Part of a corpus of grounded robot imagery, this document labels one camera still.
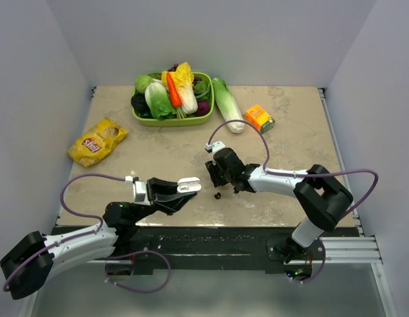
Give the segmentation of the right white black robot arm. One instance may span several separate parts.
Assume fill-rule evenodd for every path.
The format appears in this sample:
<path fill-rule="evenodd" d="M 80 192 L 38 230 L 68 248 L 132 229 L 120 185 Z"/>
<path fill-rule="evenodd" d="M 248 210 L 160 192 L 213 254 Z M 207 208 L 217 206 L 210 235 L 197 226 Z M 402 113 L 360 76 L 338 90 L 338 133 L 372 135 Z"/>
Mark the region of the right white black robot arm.
<path fill-rule="evenodd" d="M 206 145 L 212 160 L 205 163 L 214 187 L 231 184 L 235 193 L 267 192 L 294 197 L 306 218 L 285 242 L 274 247 L 283 261 L 303 259 L 312 243 L 333 231 L 353 202 L 352 194 L 334 177 L 322 178 L 328 170 L 315 164 L 309 170 L 282 172 L 260 164 L 243 164 L 236 152 L 222 142 Z"/>

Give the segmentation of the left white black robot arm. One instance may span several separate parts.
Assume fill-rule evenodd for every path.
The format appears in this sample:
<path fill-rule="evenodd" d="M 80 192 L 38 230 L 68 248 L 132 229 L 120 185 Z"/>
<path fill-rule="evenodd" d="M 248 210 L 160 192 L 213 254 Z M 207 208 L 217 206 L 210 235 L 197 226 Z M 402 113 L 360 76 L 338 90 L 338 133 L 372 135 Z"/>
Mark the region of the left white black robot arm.
<path fill-rule="evenodd" d="M 125 258 L 130 251 L 126 239 L 135 234 L 138 221 L 157 211 L 173 215 L 201 190 L 197 177 L 169 182 L 126 176 L 122 182 L 132 187 L 132 202 L 110 203 L 103 216 L 94 217 L 95 225 L 57 235 L 35 231 L 16 244 L 0 261 L 3 291 L 23 299 L 72 267 L 101 258 Z"/>

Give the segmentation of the white earbud charging case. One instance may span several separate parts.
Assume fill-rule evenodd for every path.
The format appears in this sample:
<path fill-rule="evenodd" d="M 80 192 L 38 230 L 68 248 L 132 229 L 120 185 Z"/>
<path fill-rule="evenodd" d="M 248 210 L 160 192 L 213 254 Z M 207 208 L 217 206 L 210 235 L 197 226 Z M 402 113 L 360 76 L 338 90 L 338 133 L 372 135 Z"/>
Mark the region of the white earbud charging case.
<path fill-rule="evenodd" d="M 199 192 L 201 188 L 201 180 L 198 177 L 182 178 L 177 182 L 177 192 L 180 194 Z"/>

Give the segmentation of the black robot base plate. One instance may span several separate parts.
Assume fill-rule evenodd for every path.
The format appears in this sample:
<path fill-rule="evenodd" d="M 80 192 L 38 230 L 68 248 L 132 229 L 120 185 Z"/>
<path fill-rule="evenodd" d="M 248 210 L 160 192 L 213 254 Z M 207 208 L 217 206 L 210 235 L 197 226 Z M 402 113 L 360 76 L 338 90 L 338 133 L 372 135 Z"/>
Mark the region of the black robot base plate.
<path fill-rule="evenodd" d="M 239 270 L 286 273 L 289 277 L 311 275 L 311 262 L 323 259 L 323 247 L 314 241 L 307 252 L 288 263 L 274 247 L 285 242 L 291 228 L 258 227 L 138 227 L 114 251 L 127 259 L 110 264 L 112 272 L 131 270 L 134 275 L 150 275 L 158 269 Z"/>

